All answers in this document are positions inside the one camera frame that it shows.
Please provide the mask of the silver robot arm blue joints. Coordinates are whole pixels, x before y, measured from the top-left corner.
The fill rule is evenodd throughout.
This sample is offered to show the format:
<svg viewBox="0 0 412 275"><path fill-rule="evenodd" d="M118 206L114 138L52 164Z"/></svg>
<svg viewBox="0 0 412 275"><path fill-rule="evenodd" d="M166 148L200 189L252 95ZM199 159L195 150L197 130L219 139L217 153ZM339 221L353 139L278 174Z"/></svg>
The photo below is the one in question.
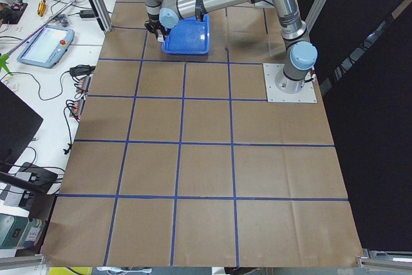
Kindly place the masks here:
<svg viewBox="0 0 412 275"><path fill-rule="evenodd" d="M210 12L249 2L264 0L144 0L148 20L160 21L167 35L178 22L188 17L198 21ZM310 43L306 23L301 19L296 0L272 0L282 27L286 58L284 75L292 81L301 81L313 68L317 60L317 49Z"/></svg>

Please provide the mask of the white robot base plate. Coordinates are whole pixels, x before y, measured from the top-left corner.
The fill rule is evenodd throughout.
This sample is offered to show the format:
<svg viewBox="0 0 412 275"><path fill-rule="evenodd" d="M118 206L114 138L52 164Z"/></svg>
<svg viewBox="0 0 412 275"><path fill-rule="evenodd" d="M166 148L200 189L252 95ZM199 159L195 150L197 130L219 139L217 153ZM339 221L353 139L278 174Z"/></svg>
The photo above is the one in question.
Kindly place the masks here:
<svg viewBox="0 0 412 275"><path fill-rule="evenodd" d="M314 81L310 72L301 81L288 79L284 64L263 63L265 88L269 103L316 104Z"/></svg>

